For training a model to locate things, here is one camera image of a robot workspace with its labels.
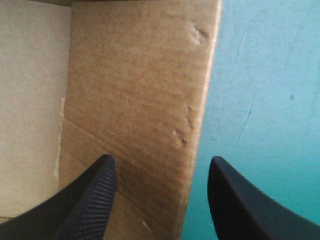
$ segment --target ribbed texture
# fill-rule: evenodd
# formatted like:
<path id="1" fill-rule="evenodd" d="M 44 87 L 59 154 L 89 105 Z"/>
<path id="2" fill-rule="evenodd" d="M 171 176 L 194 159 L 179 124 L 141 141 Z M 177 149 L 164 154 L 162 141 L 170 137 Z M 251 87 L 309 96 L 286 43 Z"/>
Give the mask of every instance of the ribbed texture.
<path id="1" fill-rule="evenodd" d="M 91 185 L 83 210 L 61 240 L 102 240 L 113 205 L 116 189 L 114 162 L 103 167 Z"/>

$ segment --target blue wall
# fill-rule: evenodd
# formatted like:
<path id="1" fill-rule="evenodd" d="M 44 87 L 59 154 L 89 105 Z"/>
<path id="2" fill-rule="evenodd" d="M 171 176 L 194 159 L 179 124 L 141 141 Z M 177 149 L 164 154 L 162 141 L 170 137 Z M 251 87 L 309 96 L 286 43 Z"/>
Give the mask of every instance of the blue wall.
<path id="1" fill-rule="evenodd" d="M 225 0 L 183 240 L 216 240 L 213 156 L 320 224 L 320 1 Z"/>

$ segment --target beige cardboard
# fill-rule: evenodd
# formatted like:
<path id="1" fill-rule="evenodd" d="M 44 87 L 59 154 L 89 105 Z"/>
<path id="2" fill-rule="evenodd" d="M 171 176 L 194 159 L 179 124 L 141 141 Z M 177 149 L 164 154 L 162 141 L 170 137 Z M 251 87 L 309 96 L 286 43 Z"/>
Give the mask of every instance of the beige cardboard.
<path id="1" fill-rule="evenodd" d="M 0 0 L 0 217 L 57 190 L 70 20 L 70 7 Z"/>
<path id="2" fill-rule="evenodd" d="M 106 239 L 180 238 L 220 13 L 219 0 L 72 4 L 60 187 L 115 157 Z"/>

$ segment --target scratch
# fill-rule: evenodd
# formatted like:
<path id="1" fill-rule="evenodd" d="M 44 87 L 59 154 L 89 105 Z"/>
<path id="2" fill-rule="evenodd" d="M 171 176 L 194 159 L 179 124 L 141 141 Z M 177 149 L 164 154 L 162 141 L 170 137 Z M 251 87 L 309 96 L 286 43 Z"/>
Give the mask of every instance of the scratch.
<path id="1" fill-rule="evenodd" d="M 197 45 L 202 44 L 204 40 L 209 38 L 209 34 L 206 31 L 198 28 L 194 22 L 191 22 L 191 36 Z"/>
<path id="2" fill-rule="evenodd" d="M 246 31 L 244 33 L 244 36 L 243 36 L 242 41 L 241 41 L 240 49 L 239 49 L 239 52 L 238 52 L 238 62 L 239 62 L 240 55 L 242 53 L 242 49 L 244 48 L 244 45 L 245 45 L 245 40 L 247 38 L 247 34 L 248 34 L 248 31 Z"/>
<path id="3" fill-rule="evenodd" d="M 183 145 L 187 144 L 187 140 L 183 136 L 181 136 L 176 130 L 173 130 L 173 135 L 180 139 Z"/>
<path id="4" fill-rule="evenodd" d="M 191 113 L 191 107 L 190 106 L 186 106 L 186 121 L 188 122 L 188 125 L 191 129 L 194 129 L 194 126 L 192 124 L 192 121 L 190 119 L 190 113 Z"/>
<path id="5" fill-rule="evenodd" d="M 155 236 L 154 236 L 154 233 L 152 232 L 151 228 L 146 224 L 145 221 L 142 221 L 142 224 L 151 233 L 152 239 L 155 240 Z"/>
<path id="6" fill-rule="evenodd" d="M 240 67 L 239 67 L 239 65 L 238 65 L 238 63 L 239 63 L 240 57 L 241 57 L 241 55 L 242 55 L 242 50 L 243 50 L 244 45 L 245 45 L 245 41 L 246 41 L 246 38 L 247 38 L 247 34 L 248 34 L 248 31 L 246 31 L 246 32 L 244 33 L 244 35 L 243 35 L 243 38 L 242 38 L 242 41 L 241 41 L 241 44 L 240 44 L 240 48 L 239 48 L 239 51 L 238 51 L 238 54 L 237 54 L 236 65 L 237 65 L 237 68 L 238 68 L 238 70 L 237 70 L 237 74 L 238 74 L 238 75 L 239 75 L 240 70 L 241 70 Z"/>
<path id="7" fill-rule="evenodd" d="M 246 117 L 246 120 L 245 120 L 245 122 L 244 122 L 243 128 L 242 128 L 241 133 L 240 133 L 240 135 L 239 135 L 239 137 L 238 137 L 237 144 L 240 142 L 240 139 L 241 139 L 241 137 L 242 137 L 242 134 L 244 133 L 244 131 L 245 131 L 247 125 L 248 125 L 249 119 L 250 119 L 251 114 L 252 114 L 252 111 L 253 111 L 253 109 L 254 109 L 256 97 L 257 97 L 257 94 L 254 96 L 254 98 L 253 98 L 253 100 L 252 100 L 251 107 L 250 107 L 250 110 L 249 110 L 249 112 L 248 112 L 248 116 Z"/>

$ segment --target black ribbed tip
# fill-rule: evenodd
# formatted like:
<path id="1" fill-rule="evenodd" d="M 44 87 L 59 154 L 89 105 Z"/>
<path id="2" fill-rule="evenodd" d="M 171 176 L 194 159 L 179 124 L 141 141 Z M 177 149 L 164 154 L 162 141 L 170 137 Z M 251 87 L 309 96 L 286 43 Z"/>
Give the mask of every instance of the black ribbed tip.
<path id="1" fill-rule="evenodd" d="M 66 188 L 0 225 L 1 240 L 102 240 L 116 190 L 116 165 L 101 156 Z"/>

